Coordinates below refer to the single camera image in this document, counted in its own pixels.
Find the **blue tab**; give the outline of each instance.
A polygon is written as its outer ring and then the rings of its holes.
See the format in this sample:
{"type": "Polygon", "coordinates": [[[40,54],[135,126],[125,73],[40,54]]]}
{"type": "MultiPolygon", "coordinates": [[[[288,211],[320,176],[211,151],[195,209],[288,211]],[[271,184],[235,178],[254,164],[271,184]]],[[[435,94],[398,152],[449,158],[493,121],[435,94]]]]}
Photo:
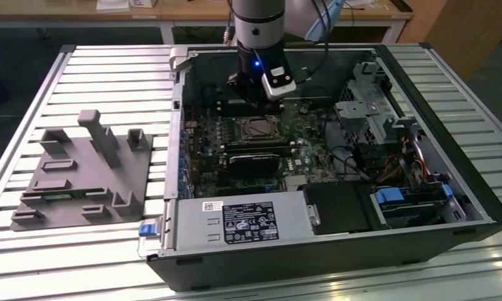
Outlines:
{"type": "Polygon", "coordinates": [[[379,192],[374,193],[374,196],[375,196],[375,200],[378,201],[378,204],[385,203],[383,195],[379,192]]]}
{"type": "Polygon", "coordinates": [[[155,224],[143,224],[140,226],[140,237],[156,236],[156,226],[155,224]]]}
{"type": "Polygon", "coordinates": [[[403,201],[403,194],[399,188],[382,188],[378,190],[377,194],[382,196],[383,202],[398,202],[403,201]]]}
{"type": "Polygon", "coordinates": [[[454,196],[454,192],[451,191],[449,184],[443,184],[443,193],[446,198],[451,198],[454,196]]]}

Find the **white box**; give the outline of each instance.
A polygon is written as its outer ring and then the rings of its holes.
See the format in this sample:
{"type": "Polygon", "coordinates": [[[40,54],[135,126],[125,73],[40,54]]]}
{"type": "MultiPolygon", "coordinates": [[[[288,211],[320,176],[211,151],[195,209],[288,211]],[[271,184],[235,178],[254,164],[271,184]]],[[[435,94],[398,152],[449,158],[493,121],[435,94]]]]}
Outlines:
{"type": "Polygon", "coordinates": [[[157,0],[131,0],[131,6],[135,8],[152,8],[157,0]]]}
{"type": "Polygon", "coordinates": [[[129,10],[127,0],[97,0],[97,14],[121,13],[129,10]]]}

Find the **warning label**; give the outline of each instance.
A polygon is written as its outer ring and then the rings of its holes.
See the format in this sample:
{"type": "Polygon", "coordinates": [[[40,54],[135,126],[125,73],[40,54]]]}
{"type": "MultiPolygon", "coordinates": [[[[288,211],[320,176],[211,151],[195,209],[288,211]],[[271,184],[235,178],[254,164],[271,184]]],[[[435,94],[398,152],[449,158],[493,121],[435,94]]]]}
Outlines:
{"type": "Polygon", "coordinates": [[[223,206],[226,243],[278,240],[272,202],[223,206]]]}

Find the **metal slatted surface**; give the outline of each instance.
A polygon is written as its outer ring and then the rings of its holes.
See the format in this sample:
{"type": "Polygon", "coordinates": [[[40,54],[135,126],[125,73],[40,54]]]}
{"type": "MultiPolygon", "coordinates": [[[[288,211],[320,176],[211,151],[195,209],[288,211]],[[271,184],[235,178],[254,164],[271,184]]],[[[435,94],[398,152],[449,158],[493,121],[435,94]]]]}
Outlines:
{"type": "MultiPolygon", "coordinates": [[[[449,131],[502,201],[502,135],[449,81],[439,65],[418,46],[391,51],[449,131]]],[[[0,191],[0,300],[469,300],[502,296],[502,233],[461,245],[426,263],[196,293],[172,292],[139,258],[139,223],[12,232],[10,215],[31,179],[47,127],[65,127],[85,137],[75,114],[101,111],[101,122],[120,135],[141,127],[153,134],[153,155],[145,217],[163,213],[168,144],[169,48],[165,46],[77,47],[55,89],[40,108],[36,128],[27,133],[0,191]]],[[[395,99],[407,111],[398,94],[395,99]]]]}

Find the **wooden table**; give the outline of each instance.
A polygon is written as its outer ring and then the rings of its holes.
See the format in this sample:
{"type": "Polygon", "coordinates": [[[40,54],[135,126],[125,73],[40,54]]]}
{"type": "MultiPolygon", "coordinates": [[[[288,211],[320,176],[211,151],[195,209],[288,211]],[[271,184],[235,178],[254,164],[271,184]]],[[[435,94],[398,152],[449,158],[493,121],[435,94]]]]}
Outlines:
{"type": "MultiPolygon", "coordinates": [[[[342,10],[335,26],[386,27],[382,41],[394,43],[413,14],[390,0],[358,8],[342,10]]],[[[165,44],[175,44],[173,27],[226,26],[227,16],[226,0],[157,0],[153,8],[113,14],[96,13],[96,0],[0,0],[0,28],[157,27],[165,44]]]]}
{"type": "MultiPolygon", "coordinates": [[[[343,9],[335,26],[386,27],[383,43],[395,43],[413,13],[403,13],[390,0],[358,6],[363,10],[343,9]]],[[[228,6],[226,0],[163,0],[161,34],[164,43],[173,44],[172,28],[179,26],[226,26],[228,6]]]]}
{"type": "Polygon", "coordinates": [[[153,8],[97,14],[97,0],[0,0],[0,28],[160,27],[163,0],[153,8]]]}

